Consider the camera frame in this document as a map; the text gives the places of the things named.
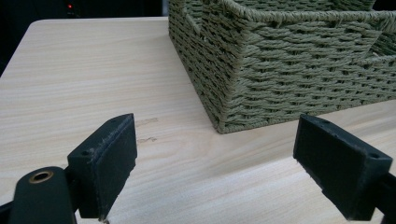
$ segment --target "light wood tabletop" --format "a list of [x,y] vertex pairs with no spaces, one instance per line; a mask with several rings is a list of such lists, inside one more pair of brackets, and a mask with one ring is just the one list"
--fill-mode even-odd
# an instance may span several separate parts
[[[348,223],[292,157],[297,121],[216,133],[166,18],[30,26],[0,78],[0,204],[23,175],[66,167],[79,143],[127,113],[138,157],[112,224]],[[396,101],[320,117],[396,158]]]

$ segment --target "basket handle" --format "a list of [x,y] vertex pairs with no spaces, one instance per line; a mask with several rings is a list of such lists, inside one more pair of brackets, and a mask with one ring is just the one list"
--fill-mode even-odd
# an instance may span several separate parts
[[[189,25],[192,27],[192,29],[195,31],[196,34],[201,33],[201,24],[198,24],[196,19],[190,14],[189,12],[189,4],[193,0],[183,0],[183,7],[181,9],[182,15],[186,18],[186,21],[189,23]],[[202,5],[204,5],[205,0],[199,0]]]

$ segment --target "woven rope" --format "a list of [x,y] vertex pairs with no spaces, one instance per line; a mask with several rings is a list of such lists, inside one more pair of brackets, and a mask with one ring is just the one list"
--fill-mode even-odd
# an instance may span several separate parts
[[[170,1],[170,36],[215,128],[396,99],[395,35],[381,35],[394,32],[396,14],[335,11],[366,10],[349,3]],[[332,11],[304,10],[324,7]]]

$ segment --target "black object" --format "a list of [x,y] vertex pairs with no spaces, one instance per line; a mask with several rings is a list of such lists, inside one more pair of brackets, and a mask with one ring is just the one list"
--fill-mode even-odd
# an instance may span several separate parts
[[301,115],[293,157],[348,220],[370,220],[377,207],[396,221],[392,158],[325,119]]
[[45,167],[18,181],[14,201],[0,206],[0,223],[77,223],[105,220],[134,169],[134,116],[108,120],[67,157],[69,166]]

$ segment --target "dark background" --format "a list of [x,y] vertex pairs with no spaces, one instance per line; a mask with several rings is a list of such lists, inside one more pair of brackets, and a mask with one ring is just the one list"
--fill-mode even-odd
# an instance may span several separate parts
[[0,0],[0,76],[34,21],[166,14],[166,0]]

